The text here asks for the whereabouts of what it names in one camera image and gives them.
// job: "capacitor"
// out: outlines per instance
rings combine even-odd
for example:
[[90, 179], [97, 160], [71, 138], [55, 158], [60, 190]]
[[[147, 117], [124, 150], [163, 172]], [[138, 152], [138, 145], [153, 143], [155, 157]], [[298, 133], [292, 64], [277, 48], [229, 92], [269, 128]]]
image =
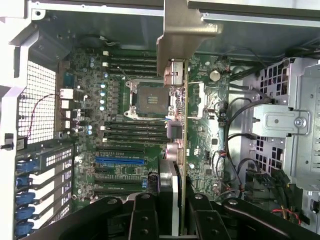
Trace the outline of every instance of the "capacitor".
[[81, 126], [81, 127], [87, 126], [88, 125], [88, 121], [81, 120], [81, 121], [79, 121], [78, 125]]
[[76, 133], [80, 133], [80, 132], [83, 132], [83, 128], [76, 128], [74, 131], [75, 131]]
[[213, 82], [218, 82], [221, 79], [221, 74], [217, 70], [213, 70], [212, 72], [210, 72], [209, 78]]

